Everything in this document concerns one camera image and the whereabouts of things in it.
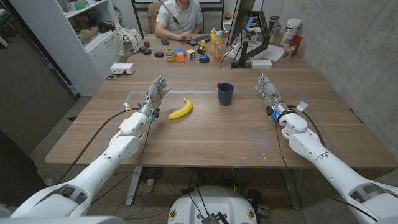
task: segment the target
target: banana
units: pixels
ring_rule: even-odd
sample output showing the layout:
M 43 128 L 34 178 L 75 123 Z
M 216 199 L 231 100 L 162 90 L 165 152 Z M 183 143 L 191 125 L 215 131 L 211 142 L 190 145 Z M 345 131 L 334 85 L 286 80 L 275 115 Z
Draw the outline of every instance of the banana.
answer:
M 189 113 L 189 111 L 192 109 L 193 104 L 190 100 L 187 100 L 185 98 L 184 98 L 184 101 L 185 101 L 185 106 L 183 108 L 179 109 L 178 111 L 174 111 L 173 113 L 171 113 L 169 115 L 169 119 L 181 118 L 182 116 Z

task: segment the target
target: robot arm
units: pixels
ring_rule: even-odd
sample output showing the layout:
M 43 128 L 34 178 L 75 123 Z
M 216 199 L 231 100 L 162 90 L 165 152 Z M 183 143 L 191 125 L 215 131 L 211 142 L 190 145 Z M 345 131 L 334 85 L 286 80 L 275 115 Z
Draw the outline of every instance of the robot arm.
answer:
M 339 192 L 345 202 L 366 212 L 373 218 L 349 207 L 360 223 L 386 221 L 398 222 L 398 188 L 381 184 L 360 176 L 350 166 L 326 149 L 319 137 L 308 128 L 305 119 L 289 109 L 280 93 L 264 74 L 259 79 L 261 94 L 268 115 L 281 125 L 282 135 L 289 140 L 290 148 L 308 159 Z
M 26 200 L 11 218 L 60 218 L 85 215 L 94 196 L 122 161 L 139 148 L 147 124 L 159 114 L 166 89 L 162 76 L 149 86 L 143 106 L 121 125 L 109 147 L 74 179 L 47 187 Z

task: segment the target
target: dark blue cup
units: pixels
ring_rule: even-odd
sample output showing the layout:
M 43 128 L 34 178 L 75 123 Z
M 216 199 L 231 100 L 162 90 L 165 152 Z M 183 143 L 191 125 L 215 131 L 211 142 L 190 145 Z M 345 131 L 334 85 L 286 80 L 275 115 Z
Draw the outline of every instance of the dark blue cup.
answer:
M 231 104 L 232 95 L 234 94 L 234 86 L 229 83 L 218 83 L 218 101 L 223 106 Z

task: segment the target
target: monitor stand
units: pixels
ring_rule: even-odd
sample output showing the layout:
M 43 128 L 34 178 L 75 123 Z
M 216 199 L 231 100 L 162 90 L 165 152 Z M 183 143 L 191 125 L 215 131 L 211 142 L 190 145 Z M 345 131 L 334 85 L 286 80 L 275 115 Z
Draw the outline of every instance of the monitor stand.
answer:
M 268 48 L 269 44 L 269 32 L 268 32 L 268 27 L 267 27 L 267 21 L 264 16 L 264 13 L 262 11 L 259 12 L 250 12 L 249 16 L 257 16 L 259 18 L 260 22 L 260 30 L 262 34 L 262 44 L 255 49 L 251 50 L 248 52 L 248 42 L 243 41 L 242 42 L 242 53 L 241 57 L 239 58 L 239 62 L 232 62 L 231 63 L 231 68 L 251 68 L 250 63 L 246 63 L 247 60 L 250 58 L 253 58 L 257 54 L 261 53 L 265 49 Z

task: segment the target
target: wooden table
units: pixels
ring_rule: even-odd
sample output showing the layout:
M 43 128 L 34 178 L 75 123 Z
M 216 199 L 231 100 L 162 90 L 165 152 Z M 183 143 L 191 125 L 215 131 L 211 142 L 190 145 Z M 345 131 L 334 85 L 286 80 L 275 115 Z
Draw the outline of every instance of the wooden table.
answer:
M 142 102 L 150 83 L 163 75 L 172 91 L 160 106 L 160 117 L 152 123 L 141 166 L 283 167 L 275 124 L 266 116 L 265 105 L 254 92 L 258 76 L 264 72 L 281 91 L 287 104 L 297 105 L 303 100 L 310 105 L 309 114 L 319 122 L 328 149 L 348 165 L 356 169 L 396 166 L 392 156 L 328 82 L 298 55 L 280 58 L 273 62 L 270 70 L 232 70 L 230 63 L 233 59 L 226 57 L 220 69 L 220 60 L 213 60 L 212 54 L 209 54 L 207 64 L 198 61 L 199 55 L 195 60 L 185 59 L 184 63 L 170 63 L 165 57 L 155 58 L 156 51 L 164 52 L 167 47 L 184 50 L 193 47 L 177 41 L 163 46 L 153 34 L 146 35 L 144 40 L 150 42 L 152 55 L 135 54 L 127 59 L 126 63 L 134 64 L 135 72 L 107 81 L 99 89 L 47 155 L 46 162 L 72 163 L 93 133 L 121 110 L 126 99 L 130 105 Z M 218 103 L 216 84 L 219 82 L 234 85 L 233 103 L 229 106 Z M 184 97 L 192 100 L 193 111 L 180 119 L 169 120 L 168 115 L 184 105 Z M 108 123 L 78 164 L 88 164 L 102 153 L 117 133 L 121 121 L 130 115 L 124 113 L 114 123 Z M 280 137 L 289 167 L 313 167 Z M 124 164 L 135 164 L 138 154 L 126 159 Z

